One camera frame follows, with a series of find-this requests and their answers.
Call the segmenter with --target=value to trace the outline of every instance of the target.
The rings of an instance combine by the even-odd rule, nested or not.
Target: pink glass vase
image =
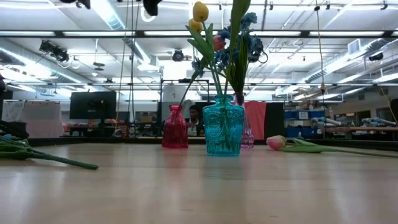
[[[244,108],[244,95],[242,93],[235,93],[234,101],[237,105],[242,106],[244,110],[241,148],[251,149],[254,146],[254,137],[248,116],[246,115],[246,109]]]
[[[182,106],[170,105],[170,116],[164,124],[162,146],[171,149],[188,148],[187,124],[181,115]]]

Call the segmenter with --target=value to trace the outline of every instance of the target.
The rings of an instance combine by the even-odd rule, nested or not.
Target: tulip lying on table
[[[283,136],[273,136],[267,138],[267,145],[274,150],[279,150],[286,146],[286,138]]]
[[[7,138],[7,136],[0,136],[0,159],[44,159],[48,161],[57,161],[72,166],[78,166],[85,169],[96,170],[97,165],[78,162],[71,159],[66,159],[58,156],[53,156],[44,152],[33,150],[27,140],[14,141]]]
[[[378,154],[378,153],[368,153],[368,152],[358,152],[350,151],[344,149],[335,149],[328,146],[320,146],[314,143],[306,142],[301,139],[293,139],[293,144],[286,146],[286,138],[283,136],[273,136],[267,138],[267,145],[274,150],[279,150],[282,152],[307,152],[307,153],[321,153],[321,152],[346,152],[352,154],[359,154],[365,156],[379,156],[379,157],[389,157],[398,158],[396,155]]]

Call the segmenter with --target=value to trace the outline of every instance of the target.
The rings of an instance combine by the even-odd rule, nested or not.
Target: table surface
[[[100,168],[0,161],[0,223],[391,224],[397,218],[395,159],[267,146],[239,157],[210,157],[200,145],[36,149]]]

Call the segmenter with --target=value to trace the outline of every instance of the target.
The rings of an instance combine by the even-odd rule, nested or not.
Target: purple glass vase
[[[243,149],[251,149],[254,146],[253,131],[251,129],[248,116],[246,115],[246,109],[244,108],[244,95],[243,93],[235,93],[234,101],[237,105],[242,106],[244,110],[243,116],[243,133],[242,133],[242,145]]]

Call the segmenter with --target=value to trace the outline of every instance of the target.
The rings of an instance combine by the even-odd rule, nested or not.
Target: blue bin
[[[285,111],[285,119],[298,119],[299,112],[298,111]]]
[[[316,128],[303,128],[302,131],[302,136],[310,136],[312,134],[316,134],[317,133],[317,129]]]
[[[323,118],[325,117],[325,112],[323,111],[311,111],[310,112],[311,118]]]
[[[302,128],[286,128],[286,137],[298,138],[299,132],[302,132]]]

